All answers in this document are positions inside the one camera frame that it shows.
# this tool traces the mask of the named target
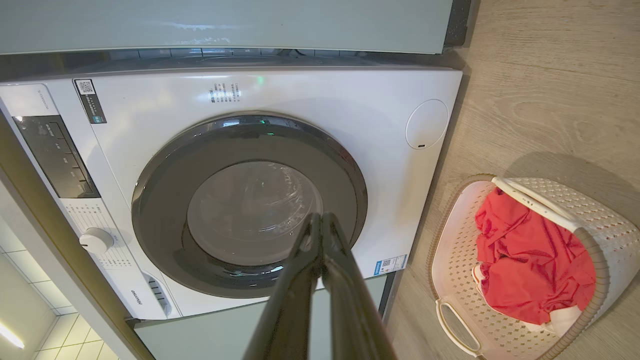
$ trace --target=metal tongs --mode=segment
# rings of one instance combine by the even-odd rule
[[[244,360],[307,359],[311,295],[321,276],[331,295],[337,360],[394,360],[380,316],[333,213],[309,214]]]

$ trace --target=ceiling light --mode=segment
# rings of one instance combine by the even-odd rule
[[[19,348],[24,348],[24,344],[14,333],[9,331],[2,323],[0,323],[0,334],[2,334],[7,340]]]

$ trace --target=white laundry basket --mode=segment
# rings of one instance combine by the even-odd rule
[[[475,216],[486,196],[500,188],[518,202],[575,234],[596,270],[589,306],[564,334],[530,332],[518,320],[491,309],[476,290],[472,269],[478,264]],[[613,210],[551,180],[506,179],[478,175],[463,184],[449,207],[427,261],[438,319],[450,339],[466,353],[496,359],[553,359],[601,316],[640,269],[640,232]],[[475,339],[459,340],[442,314],[449,307]]]

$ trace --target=white tile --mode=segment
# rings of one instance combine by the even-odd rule
[[[89,341],[97,341],[97,340],[102,340],[102,338],[98,336],[98,334],[96,334],[95,330],[91,329],[89,330],[89,335],[86,336],[86,340],[84,342],[88,343]]]
[[[73,306],[58,307],[57,309],[53,310],[57,310],[60,315],[73,314],[78,312]]]
[[[74,326],[78,314],[62,315],[58,317],[56,325],[54,325],[49,337],[44,341],[42,349],[61,347],[65,343],[69,331]]]
[[[76,360],[82,344],[61,347],[56,360]]]
[[[55,360],[59,351],[60,348],[39,351],[38,356],[36,356],[36,360]]]
[[[35,261],[33,256],[27,251],[10,252],[9,258],[13,260],[20,270],[27,276],[29,282],[50,280],[47,274],[42,270],[40,265]]]
[[[98,360],[118,360],[118,356],[107,346],[107,344],[104,344],[102,350],[100,350]]]
[[[2,252],[24,250],[24,245],[18,240],[4,219],[0,217],[0,249]]]
[[[104,341],[94,341],[92,343],[82,344],[80,354],[78,354],[77,360],[96,360],[102,349]]]
[[[44,336],[42,336],[42,339],[40,339],[40,342],[38,343],[38,346],[36,347],[36,351],[40,350],[45,341],[47,341],[47,338],[49,337],[49,335],[51,334],[51,332],[53,331],[53,328],[56,326],[56,324],[58,323],[58,319],[60,319],[60,316],[56,316],[55,319],[53,319],[53,321],[51,322],[51,325],[49,326],[49,329],[47,330],[46,334],[44,334]]]
[[[67,298],[62,295],[62,292],[56,287],[52,281],[36,282],[34,284],[40,293],[49,301],[53,307],[66,307],[71,306],[71,303]]]
[[[67,345],[75,345],[84,343],[84,339],[86,339],[87,334],[89,334],[89,330],[91,327],[86,322],[86,320],[82,317],[82,315],[78,316],[76,323],[71,328],[67,339],[63,346]]]
[[[51,308],[52,310],[54,309],[54,308],[53,308],[53,305],[51,305],[51,303],[49,302],[49,300],[48,300],[47,298],[45,298],[45,297],[44,297],[44,295],[42,295],[42,293],[40,292],[40,290],[38,290],[38,288],[36,288],[36,286],[35,286],[34,284],[29,284],[29,286],[33,288],[33,291],[35,291],[36,293],[38,293],[38,295],[39,295],[39,296],[42,298],[42,300],[47,304],[47,306],[49,306],[49,308]],[[58,311],[53,311],[53,313],[54,313],[54,314],[56,314],[56,315],[60,315],[60,313],[59,313]]]
[[[3,256],[6,258],[7,261],[9,261],[9,264],[11,264],[11,266],[13,266],[13,268],[15,269],[15,271],[18,272],[18,274],[20,274],[20,276],[22,276],[22,278],[26,281],[29,282],[29,278],[24,275],[24,272],[22,272],[22,270],[20,270],[20,268],[18,267],[18,265],[16,265],[13,260],[11,259],[11,257],[9,257],[10,253],[3,253]]]

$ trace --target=floor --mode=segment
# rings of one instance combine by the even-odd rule
[[[425,282],[444,207],[467,177],[546,177],[640,225],[640,2],[481,0],[474,7],[465,47],[413,56],[465,75],[389,317],[402,360],[472,358],[440,328]],[[638,359],[638,323],[640,277],[557,359]]]
[[[57,316],[34,360],[118,360],[78,313]]]

